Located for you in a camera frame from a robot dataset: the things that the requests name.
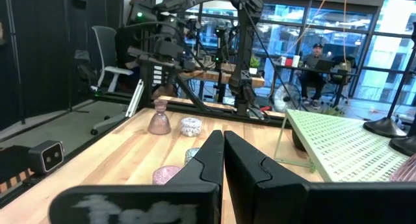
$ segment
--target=floor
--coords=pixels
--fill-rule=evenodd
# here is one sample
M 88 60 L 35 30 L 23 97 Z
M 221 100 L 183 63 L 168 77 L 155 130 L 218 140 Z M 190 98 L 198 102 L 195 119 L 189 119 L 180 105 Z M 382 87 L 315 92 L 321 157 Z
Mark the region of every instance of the floor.
M 6 148 L 13 145 L 34 147 L 46 140 L 57 140 L 63 142 L 65 155 L 67 155 L 94 137 L 90 134 L 94 124 L 103 121 L 105 116 L 115 116 L 122 113 L 123 106 L 99 101 L 86 105 L 79 110 L 81 112 L 71 112 L 33 130 L 3 141 L 0 143 L 0 147 Z M 56 114 L 61 114 L 61 112 L 34 118 L 32 121 L 28 121 L 28 124 L 33 124 L 39 119 L 51 118 Z M 0 135 L 5 136 L 6 133 L 14 132 L 20 128 L 22 126 L 16 125 L 14 128 L 11 127 L 0 132 Z

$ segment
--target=potted plant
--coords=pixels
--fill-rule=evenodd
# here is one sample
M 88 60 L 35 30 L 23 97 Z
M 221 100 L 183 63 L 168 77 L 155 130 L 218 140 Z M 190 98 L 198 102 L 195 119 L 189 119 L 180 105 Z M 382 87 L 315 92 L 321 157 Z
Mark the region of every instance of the potted plant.
M 260 66 L 260 60 L 252 56 L 250 59 L 250 70 L 255 70 L 255 72 L 257 73 L 259 66 Z
M 345 114 L 345 111 L 343 109 L 336 107 L 328 107 L 328 108 L 324 108 L 322 109 L 319 114 L 326 114 L 329 116 L 336 116 L 336 117 L 342 117 Z M 292 130 L 292 140 L 293 140 L 293 144 L 295 146 L 295 148 L 306 152 L 304 145 L 301 143 L 298 135 L 296 134 L 296 132 L 294 130 Z

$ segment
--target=black stand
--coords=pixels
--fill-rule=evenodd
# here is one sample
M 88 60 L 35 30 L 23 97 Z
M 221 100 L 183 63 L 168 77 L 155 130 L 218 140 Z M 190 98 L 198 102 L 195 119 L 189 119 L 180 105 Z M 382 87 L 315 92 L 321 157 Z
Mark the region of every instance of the black stand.
M 416 31 L 413 31 L 412 40 L 416 42 Z M 404 71 L 402 80 L 400 81 L 400 84 L 397 88 L 397 93 L 395 95 L 395 99 L 393 100 L 393 103 L 391 104 L 389 114 L 387 115 L 387 117 L 384 117 L 378 121 L 368 121 L 364 123 L 363 127 L 365 130 L 368 130 L 377 135 L 385 136 L 388 138 L 406 137 L 406 133 L 400 130 L 399 127 L 397 127 L 396 123 L 391 119 L 391 116 L 393 115 L 393 112 L 395 111 L 395 107 L 396 107 L 398 98 L 400 96 L 400 93 L 403 89 L 404 82 L 406 81 L 406 77 L 409 75 L 411 63 L 413 62 L 413 59 L 415 58 L 415 54 L 416 54 L 416 46 L 413 47 L 413 51 L 411 52 L 408 65 L 406 66 L 406 70 Z
M 393 149 L 411 156 L 416 153 L 416 114 L 407 138 L 392 139 L 389 143 Z

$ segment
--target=white office chair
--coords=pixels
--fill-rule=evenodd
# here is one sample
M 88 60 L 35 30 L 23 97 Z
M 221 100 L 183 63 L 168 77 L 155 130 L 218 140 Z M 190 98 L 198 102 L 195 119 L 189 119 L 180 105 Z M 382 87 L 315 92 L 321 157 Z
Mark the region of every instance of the white office chair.
M 101 87 L 105 72 L 109 71 L 114 74 L 108 92 L 114 92 L 117 86 L 117 80 L 120 74 L 131 75 L 132 71 L 123 68 L 117 68 L 117 54 L 116 54 L 116 42 L 114 37 L 116 31 L 110 27 L 93 26 L 92 30 L 96 33 L 97 43 L 99 47 L 99 53 L 101 54 L 101 63 L 103 67 L 101 69 L 101 75 L 98 80 L 98 87 Z

